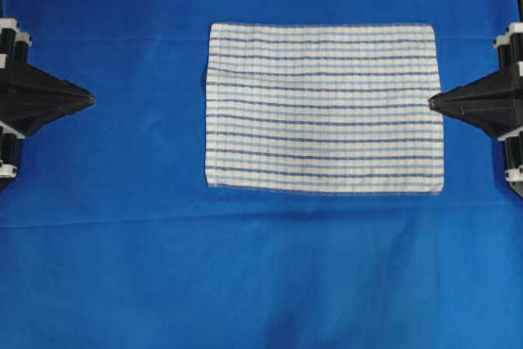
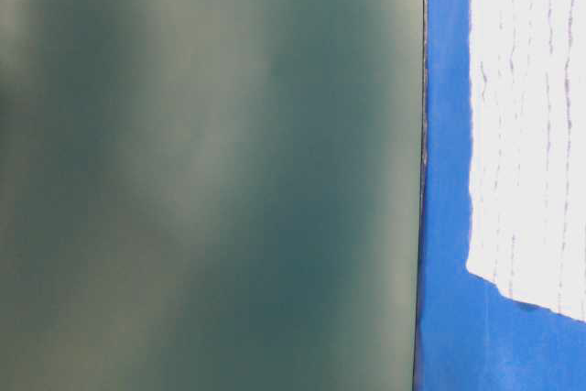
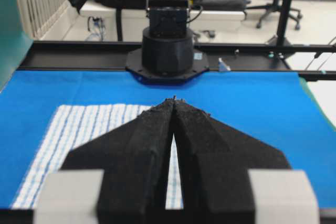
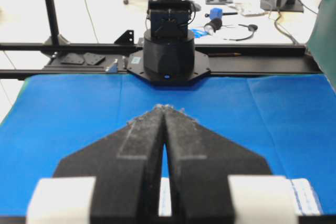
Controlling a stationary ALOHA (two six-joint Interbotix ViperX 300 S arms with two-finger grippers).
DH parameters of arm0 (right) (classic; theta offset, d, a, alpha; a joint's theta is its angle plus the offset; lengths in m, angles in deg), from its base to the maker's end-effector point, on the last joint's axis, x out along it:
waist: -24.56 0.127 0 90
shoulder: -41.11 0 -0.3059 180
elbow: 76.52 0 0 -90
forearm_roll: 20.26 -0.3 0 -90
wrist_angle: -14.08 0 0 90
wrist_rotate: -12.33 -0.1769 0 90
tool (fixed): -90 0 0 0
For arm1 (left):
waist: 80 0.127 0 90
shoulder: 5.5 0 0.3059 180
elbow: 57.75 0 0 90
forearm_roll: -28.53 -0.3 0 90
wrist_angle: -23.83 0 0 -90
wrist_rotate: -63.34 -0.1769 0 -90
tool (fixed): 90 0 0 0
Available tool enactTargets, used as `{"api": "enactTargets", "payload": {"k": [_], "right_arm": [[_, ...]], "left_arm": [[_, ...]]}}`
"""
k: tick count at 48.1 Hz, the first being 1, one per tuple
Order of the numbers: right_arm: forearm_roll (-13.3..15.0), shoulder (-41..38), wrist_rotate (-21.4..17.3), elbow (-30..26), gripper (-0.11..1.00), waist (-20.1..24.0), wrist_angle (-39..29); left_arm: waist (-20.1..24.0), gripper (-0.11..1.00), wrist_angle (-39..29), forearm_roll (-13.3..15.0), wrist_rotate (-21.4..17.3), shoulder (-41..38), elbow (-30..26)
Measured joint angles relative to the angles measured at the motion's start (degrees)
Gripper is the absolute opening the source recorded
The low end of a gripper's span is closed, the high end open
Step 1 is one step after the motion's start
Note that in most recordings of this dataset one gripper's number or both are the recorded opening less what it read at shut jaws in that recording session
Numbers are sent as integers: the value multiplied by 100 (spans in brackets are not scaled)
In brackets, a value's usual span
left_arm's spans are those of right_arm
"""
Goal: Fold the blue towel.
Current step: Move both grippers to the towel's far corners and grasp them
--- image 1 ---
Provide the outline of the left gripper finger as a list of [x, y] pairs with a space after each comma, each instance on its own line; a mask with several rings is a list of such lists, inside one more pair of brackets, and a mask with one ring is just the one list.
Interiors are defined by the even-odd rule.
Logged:
[[76, 97], [60, 103], [41, 105], [39, 109], [22, 114], [20, 119], [14, 121], [14, 128], [26, 136], [32, 136], [49, 123], [85, 110], [95, 102], [94, 97]]
[[54, 77], [22, 60], [15, 60], [15, 86], [26, 92], [53, 93], [95, 100], [95, 96], [87, 89]]

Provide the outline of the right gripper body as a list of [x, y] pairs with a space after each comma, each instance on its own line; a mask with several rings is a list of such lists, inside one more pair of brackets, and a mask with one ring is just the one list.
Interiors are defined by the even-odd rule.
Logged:
[[497, 137], [503, 147], [504, 178], [509, 188], [522, 196], [522, 23], [512, 22], [506, 33], [494, 40], [499, 69], [508, 76], [508, 125]]

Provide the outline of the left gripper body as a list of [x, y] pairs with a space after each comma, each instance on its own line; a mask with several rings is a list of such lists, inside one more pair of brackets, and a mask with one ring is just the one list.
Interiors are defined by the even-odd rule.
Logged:
[[14, 87], [9, 84], [8, 68], [12, 61], [27, 62], [31, 36], [20, 30], [13, 18], [1, 18], [1, 190], [5, 190], [20, 171], [25, 134], [15, 121]]

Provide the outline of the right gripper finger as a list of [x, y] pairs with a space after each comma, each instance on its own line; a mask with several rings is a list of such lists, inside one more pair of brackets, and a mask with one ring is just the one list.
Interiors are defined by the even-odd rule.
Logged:
[[522, 77], [512, 73], [492, 73], [467, 85], [458, 86], [429, 99], [430, 105], [446, 105], [453, 101], [493, 100], [509, 98], [522, 87]]
[[519, 101], [453, 101], [429, 106], [431, 110], [479, 128], [493, 138], [522, 127], [522, 104]]

